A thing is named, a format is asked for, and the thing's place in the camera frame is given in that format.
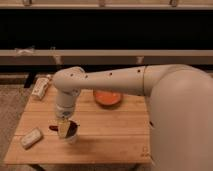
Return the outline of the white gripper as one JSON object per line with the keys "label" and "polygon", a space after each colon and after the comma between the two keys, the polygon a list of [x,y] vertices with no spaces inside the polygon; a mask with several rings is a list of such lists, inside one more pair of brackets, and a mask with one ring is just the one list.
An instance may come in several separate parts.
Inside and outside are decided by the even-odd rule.
{"label": "white gripper", "polygon": [[57,118],[66,118],[66,119],[60,119],[58,121],[58,135],[60,138],[65,138],[67,135],[67,132],[70,127],[70,121],[68,118],[70,118],[75,111],[75,107],[61,107],[59,105],[55,106],[55,115]]}

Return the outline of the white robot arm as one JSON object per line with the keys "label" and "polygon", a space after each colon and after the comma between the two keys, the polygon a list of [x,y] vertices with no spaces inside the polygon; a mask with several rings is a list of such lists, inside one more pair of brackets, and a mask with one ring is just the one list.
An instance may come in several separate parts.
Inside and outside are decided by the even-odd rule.
{"label": "white robot arm", "polygon": [[213,77],[181,64],[56,72],[56,116],[73,115],[83,89],[149,98],[150,171],[213,171]]}

